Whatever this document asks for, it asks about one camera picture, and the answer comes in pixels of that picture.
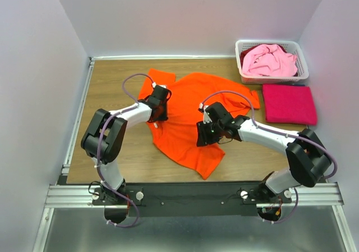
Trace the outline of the orange t-shirt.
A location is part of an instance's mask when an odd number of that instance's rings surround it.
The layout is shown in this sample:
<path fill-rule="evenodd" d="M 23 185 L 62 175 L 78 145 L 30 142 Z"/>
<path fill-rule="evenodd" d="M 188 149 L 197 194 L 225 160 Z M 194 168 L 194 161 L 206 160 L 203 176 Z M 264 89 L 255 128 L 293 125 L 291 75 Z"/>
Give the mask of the orange t-shirt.
<path fill-rule="evenodd" d="M 172 92 L 167 103 L 168 120 L 149 124 L 154 145 L 180 166 L 197 172 L 206 180 L 225 156 L 218 144 L 198 147 L 197 122 L 203 119 L 199 104 L 220 102 L 228 112 L 246 115 L 251 108 L 260 108 L 258 93 L 225 79 L 201 72 L 190 73 L 177 80 L 176 75 L 151 68 L 139 94 L 144 99 L 152 92 L 152 82 L 165 85 Z"/>

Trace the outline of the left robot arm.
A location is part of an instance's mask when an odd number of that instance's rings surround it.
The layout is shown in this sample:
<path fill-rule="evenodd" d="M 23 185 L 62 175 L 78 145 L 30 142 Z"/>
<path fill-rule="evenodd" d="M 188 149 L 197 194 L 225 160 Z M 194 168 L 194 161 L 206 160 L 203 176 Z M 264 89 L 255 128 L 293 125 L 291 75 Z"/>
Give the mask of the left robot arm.
<path fill-rule="evenodd" d="M 126 130 L 139 123 L 166 121 L 171 96 L 165 85 L 154 84 L 150 95 L 129 107 L 113 111 L 101 108 L 94 113 L 81 139 L 81 148 L 94 161 L 105 198 L 110 203 L 119 204 L 123 199 L 131 202 L 117 165 Z"/>

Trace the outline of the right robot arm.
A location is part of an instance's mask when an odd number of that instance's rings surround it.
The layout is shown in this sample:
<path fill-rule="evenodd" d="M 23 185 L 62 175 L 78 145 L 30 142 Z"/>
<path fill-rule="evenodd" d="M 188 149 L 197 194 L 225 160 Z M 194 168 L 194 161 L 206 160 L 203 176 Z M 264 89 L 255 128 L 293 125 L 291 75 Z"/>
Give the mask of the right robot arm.
<path fill-rule="evenodd" d="M 199 112 L 203 119 L 196 124 L 197 146 L 227 138 L 259 144 L 287 158 L 287 168 L 269 173 L 243 195 L 245 199 L 269 203 L 292 187 L 314 187 L 332 165 L 323 144 L 310 129 L 287 131 L 257 123 L 247 116 L 233 117 L 219 102 L 200 106 Z"/>

